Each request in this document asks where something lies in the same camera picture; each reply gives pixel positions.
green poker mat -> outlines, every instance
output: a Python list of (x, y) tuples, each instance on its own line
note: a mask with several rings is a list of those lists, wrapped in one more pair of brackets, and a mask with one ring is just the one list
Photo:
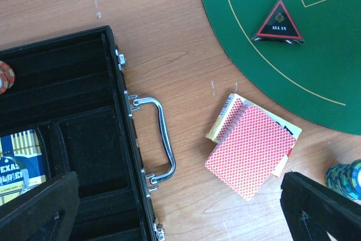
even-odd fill
[(279, 0), (202, 1), (229, 58), (266, 95), (304, 119), (361, 134), (361, 0), (282, 0), (300, 45), (251, 40)]

black case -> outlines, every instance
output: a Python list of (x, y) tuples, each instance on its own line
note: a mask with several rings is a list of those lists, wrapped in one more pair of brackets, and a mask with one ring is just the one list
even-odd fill
[[(80, 204), (70, 240), (164, 240), (150, 191), (175, 171), (161, 104), (126, 91), (109, 26), (0, 52), (16, 73), (0, 95), (0, 135), (34, 129), (47, 179), (75, 171)], [(170, 168), (146, 175), (133, 111), (155, 104)]]

silver metal handle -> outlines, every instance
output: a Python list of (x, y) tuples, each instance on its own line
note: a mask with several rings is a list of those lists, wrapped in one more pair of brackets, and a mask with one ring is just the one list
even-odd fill
[(165, 123), (163, 106), (157, 99), (155, 99), (153, 97), (136, 98), (135, 96), (132, 96), (129, 98), (133, 98), (133, 97), (135, 99), (133, 100), (134, 107), (132, 108), (132, 110), (138, 110), (138, 109), (140, 109), (140, 107), (142, 105), (145, 105), (145, 104), (154, 104), (158, 109), (159, 130), (160, 130), (160, 134), (162, 137), (163, 148), (168, 157), (169, 169), (166, 173), (163, 173), (161, 175), (157, 176), (155, 174), (151, 174), (149, 176), (149, 182), (152, 185), (156, 186), (158, 183), (164, 182), (164, 181), (168, 180), (170, 177), (172, 177), (175, 172), (175, 167), (176, 167), (173, 150), (171, 148), (170, 141), (169, 141), (168, 130), (167, 130), (167, 126)]

black triangle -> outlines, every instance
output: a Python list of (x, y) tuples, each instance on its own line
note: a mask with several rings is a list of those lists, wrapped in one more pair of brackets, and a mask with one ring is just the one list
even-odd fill
[(288, 10), (280, 0), (262, 24), (254, 41), (274, 41), (287, 43), (303, 43), (302, 35), (298, 31)]

red poker chip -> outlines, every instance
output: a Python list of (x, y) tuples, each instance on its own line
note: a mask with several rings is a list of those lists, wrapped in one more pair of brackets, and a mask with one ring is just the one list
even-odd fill
[(11, 88), (15, 83), (15, 73), (14, 70), (5, 62), (0, 60), (0, 69), (4, 71), (8, 81), (9, 81), (9, 88)]
[(5, 72), (0, 69), (0, 94), (3, 94), (9, 88), (9, 80), (6, 77)]

